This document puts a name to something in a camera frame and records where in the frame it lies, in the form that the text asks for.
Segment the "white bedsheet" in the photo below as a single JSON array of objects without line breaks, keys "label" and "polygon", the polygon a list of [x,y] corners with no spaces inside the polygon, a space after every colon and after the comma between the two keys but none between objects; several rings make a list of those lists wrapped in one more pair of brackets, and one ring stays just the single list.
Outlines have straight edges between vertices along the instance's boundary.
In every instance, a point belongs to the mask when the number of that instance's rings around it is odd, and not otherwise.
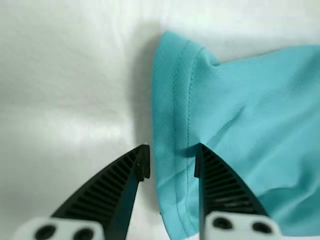
[{"label": "white bedsheet", "polygon": [[[318,0],[1,0],[0,238],[152,144],[152,60],[172,30],[220,61],[320,44]],[[127,239],[165,240],[155,175]]]}]

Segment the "screw hole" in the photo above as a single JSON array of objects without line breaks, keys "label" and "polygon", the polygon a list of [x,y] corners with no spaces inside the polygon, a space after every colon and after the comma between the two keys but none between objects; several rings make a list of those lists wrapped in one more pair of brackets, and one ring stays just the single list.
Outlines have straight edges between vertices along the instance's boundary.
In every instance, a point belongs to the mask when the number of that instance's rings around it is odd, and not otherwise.
[{"label": "screw hole", "polygon": [[94,232],[90,228],[83,228],[78,230],[73,240],[91,240],[94,236]]},{"label": "screw hole", "polygon": [[232,229],[232,223],[224,218],[224,217],[217,217],[215,220],[213,220],[213,226],[219,229]]},{"label": "screw hole", "polygon": [[54,225],[45,225],[38,229],[35,233],[36,240],[47,240],[51,238],[56,231],[56,227]]},{"label": "screw hole", "polygon": [[260,233],[264,233],[264,234],[271,234],[272,233],[271,227],[263,222],[255,222],[252,225],[252,228],[256,232],[260,232]]}]

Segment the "light blue fabric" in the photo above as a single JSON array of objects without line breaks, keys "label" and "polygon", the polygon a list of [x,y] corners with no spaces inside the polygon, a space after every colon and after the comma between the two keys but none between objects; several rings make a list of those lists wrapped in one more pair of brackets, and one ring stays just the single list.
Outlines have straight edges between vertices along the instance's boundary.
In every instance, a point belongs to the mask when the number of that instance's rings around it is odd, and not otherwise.
[{"label": "light blue fabric", "polygon": [[171,239],[198,232],[198,143],[235,169],[285,235],[320,234],[319,46],[219,63],[167,32],[152,88],[157,195]]}]

